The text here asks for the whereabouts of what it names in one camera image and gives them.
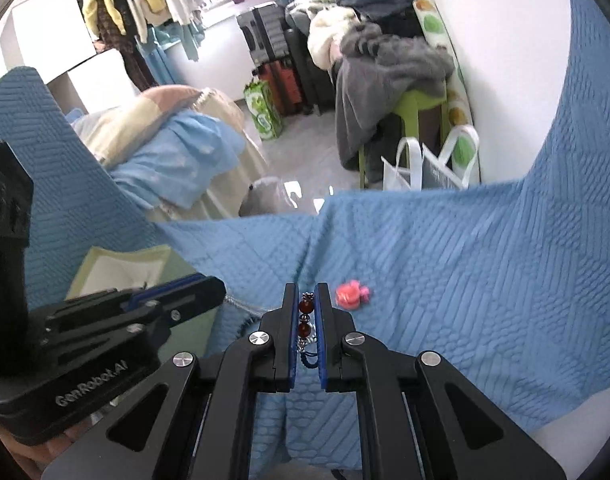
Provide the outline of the left hand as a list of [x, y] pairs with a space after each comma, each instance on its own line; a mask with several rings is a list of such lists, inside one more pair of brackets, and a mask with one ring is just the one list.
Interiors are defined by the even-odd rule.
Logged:
[[87, 430], [92, 428], [92, 419], [86, 417], [63, 434], [39, 445], [28, 446], [18, 442], [8, 430], [0, 426], [0, 440], [28, 478], [40, 480], [45, 467], [66, 451]]

